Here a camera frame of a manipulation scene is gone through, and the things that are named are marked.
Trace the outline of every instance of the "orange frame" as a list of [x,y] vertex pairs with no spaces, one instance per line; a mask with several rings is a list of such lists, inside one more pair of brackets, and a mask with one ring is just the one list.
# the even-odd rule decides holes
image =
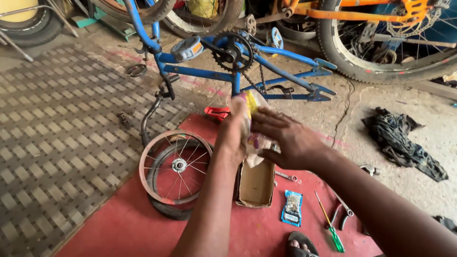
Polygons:
[[[283,6],[293,14],[307,15],[316,19],[335,19],[345,21],[390,21],[401,23],[416,23],[424,19],[427,10],[427,0],[402,0],[407,10],[405,16],[370,14],[352,11],[321,11],[317,10],[319,1],[299,3],[298,0],[282,0]],[[391,0],[341,0],[340,7],[389,4]]]

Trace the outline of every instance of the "hand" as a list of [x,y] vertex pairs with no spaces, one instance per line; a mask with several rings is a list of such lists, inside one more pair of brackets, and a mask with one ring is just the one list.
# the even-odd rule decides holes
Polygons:
[[236,115],[228,116],[219,126],[218,138],[214,146],[214,155],[219,156],[238,166],[246,157],[246,148],[241,144],[241,129],[243,126],[246,106],[240,107]]
[[313,171],[319,168],[325,161],[326,154],[332,151],[314,131],[283,113],[260,107],[252,115],[252,121],[253,132],[276,140],[281,149],[280,154],[263,149],[259,156],[276,163],[282,169]]

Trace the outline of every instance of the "toe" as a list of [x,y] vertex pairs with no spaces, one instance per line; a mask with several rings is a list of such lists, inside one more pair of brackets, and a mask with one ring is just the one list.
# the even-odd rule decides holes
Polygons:
[[290,245],[290,246],[293,246],[293,247],[297,247],[297,248],[300,247],[297,240],[292,240],[292,241],[290,241],[289,245]]

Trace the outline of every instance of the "plastic packet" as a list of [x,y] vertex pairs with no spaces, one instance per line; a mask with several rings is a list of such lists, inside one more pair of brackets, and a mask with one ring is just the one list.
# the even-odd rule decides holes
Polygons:
[[286,190],[286,204],[282,209],[281,220],[290,225],[302,226],[302,199],[303,195]]
[[230,111],[233,114],[245,112],[243,127],[241,130],[241,142],[246,146],[246,162],[249,167],[254,167],[263,161],[262,157],[257,155],[259,149],[269,149],[272,141],[259,133],[252,133],[251,115],[257,112],[260,106],[267,106],[268,103],[263,96],[254,89],[246,90],[233,97],[230,102]]

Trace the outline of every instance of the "patterned floor mat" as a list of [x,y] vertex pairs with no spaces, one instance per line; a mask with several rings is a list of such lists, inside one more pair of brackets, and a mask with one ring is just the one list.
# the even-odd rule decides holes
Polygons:
[[[154,91],[73,46],[0,74],[0,247],[47,256],[138,164]],[[189,114],[161,104],[152,136]],[[133,128],[119,124],[118,113]]]

